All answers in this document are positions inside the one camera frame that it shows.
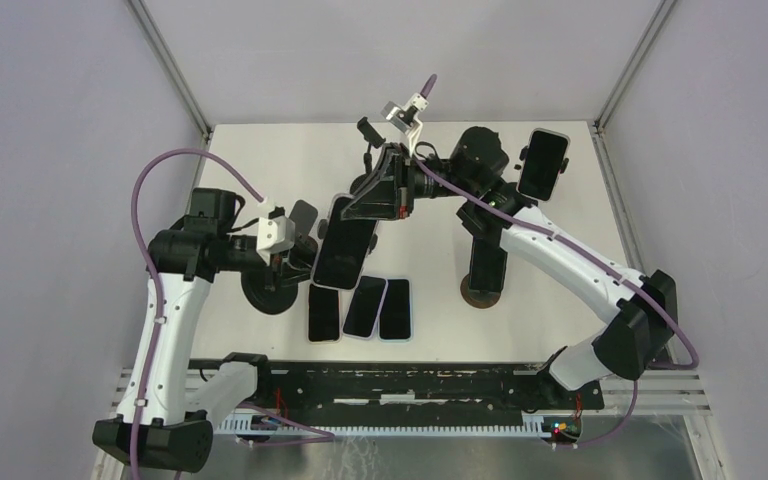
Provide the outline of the black round clamp stand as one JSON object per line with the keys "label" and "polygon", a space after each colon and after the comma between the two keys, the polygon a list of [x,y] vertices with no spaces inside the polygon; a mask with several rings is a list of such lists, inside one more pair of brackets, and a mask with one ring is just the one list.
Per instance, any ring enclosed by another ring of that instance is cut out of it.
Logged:
{"label": "black round clamp stand", "polygon": [[367,147],[365,153],[363,154],[364,173],[353,180],[349,189],[349,193],[351,195],[356,195],[360,192],[367,178],[372,173],[372,152],[375,149],[381,148],[385,144],[385,138],[370,123],[366,116],[358,120],[356,127],[366,142]]}

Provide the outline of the wooden base phone stand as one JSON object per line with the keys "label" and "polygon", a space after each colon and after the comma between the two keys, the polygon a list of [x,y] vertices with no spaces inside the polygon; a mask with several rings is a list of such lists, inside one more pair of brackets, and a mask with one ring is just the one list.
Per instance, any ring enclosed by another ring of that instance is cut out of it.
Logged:
{"label": "wooden base phone stand", "polygon": [[290,211],[289,219],[294,223],[297,234],[309,235],[318,216],[319,212],[315,206],[305,200],[297,200]]}

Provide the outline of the white cased phone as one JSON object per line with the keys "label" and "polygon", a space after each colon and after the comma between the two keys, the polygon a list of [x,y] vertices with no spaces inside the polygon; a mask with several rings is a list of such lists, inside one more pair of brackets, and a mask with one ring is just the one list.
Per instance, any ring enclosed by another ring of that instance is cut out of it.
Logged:
{"label": "white cased phone", "polygon": [[352,290],[359,283],[377,222],[344,220],[342,211],[352,198],[337,195],[327,218],[327,229],[311,271],[311,281],[322,288]]}

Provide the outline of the cream cased phone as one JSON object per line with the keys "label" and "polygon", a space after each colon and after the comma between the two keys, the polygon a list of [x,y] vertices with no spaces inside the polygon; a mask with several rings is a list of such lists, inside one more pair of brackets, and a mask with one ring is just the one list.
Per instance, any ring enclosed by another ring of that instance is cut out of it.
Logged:
{"label": "cream cased phone", "polygon": [[307,338],[312,343],[335,342],[341,334],[340,295],[332,289],[310,285]]}

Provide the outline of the lilac cased phone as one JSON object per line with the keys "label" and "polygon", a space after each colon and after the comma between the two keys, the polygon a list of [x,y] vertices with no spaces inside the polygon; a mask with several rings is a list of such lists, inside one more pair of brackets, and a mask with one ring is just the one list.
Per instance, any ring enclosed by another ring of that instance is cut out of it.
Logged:
{"label": "lilac cased phone", "polygon": [[343,322],[345,335],[364,339],[372,336],[387,288],[386,279],[370,276],[360,278]]}

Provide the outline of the light blue cased phone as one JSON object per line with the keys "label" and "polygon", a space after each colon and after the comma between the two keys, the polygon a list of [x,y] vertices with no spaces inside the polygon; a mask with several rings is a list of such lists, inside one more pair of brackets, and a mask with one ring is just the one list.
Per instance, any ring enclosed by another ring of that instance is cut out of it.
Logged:
{"label": "light blue cased phone", "polygon": [[379,314],[379,338],[383,341],[408,341],[413,335],[411,283],[391,279]]}

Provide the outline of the dark phone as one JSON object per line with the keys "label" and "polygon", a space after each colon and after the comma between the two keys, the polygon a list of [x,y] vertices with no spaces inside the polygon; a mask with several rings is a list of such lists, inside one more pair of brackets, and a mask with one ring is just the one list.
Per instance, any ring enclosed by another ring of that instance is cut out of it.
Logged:
{"label": "dark phone", "polygon": [[498,245],[474,238],[467,280],[469,291],[501,294],[504,288],[508,254]]}

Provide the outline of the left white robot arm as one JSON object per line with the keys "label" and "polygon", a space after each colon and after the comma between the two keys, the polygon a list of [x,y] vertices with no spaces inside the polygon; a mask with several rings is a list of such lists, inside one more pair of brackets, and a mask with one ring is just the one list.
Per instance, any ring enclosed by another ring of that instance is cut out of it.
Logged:
{"label": "left white robot arm", "polygon": [[257,408],[273,397],[264,354],[231,353],[206,382],[186,389],[196,327],[219,273],[239,273],[246,299],[268,315],[287,311],[311,277],[317,209],[299,200],[242,235],[235,222],[244,204],[232,191],[196,188],[187,213],[148,244],[147,312],[134,368],[114,417],[97,421],[92,435],[133,471],[199,472],[221,422],[243,402]]}

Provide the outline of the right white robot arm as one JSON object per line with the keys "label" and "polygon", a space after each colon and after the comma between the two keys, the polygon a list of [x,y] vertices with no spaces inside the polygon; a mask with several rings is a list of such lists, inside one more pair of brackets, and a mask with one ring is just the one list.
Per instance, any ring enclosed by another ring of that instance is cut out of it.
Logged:
{"label": "right white robot arm", "polygon": [[675,280],[661,270],[646,275],[612,262],[538,206],[549,179],[564,169],[567,137],[535,130],[521,155],[520,179],[509,182],[502,177],[509,157],[489,128],[466,129],[447,157],[420,155],[419,142],[388,142],[365,121],[357,128],[380,156],[365,163],[365,175],[352,185],[350,203],[339,211],[343,219],[402,220],[419,199],[462,197],[457,216],[474,240],[536,266],[604,322],[597,334],[544,364],[537,392],[545,405],[562,408],[591,381],[609,375],[634,381],[659,365],[657,356],[678,333]]}

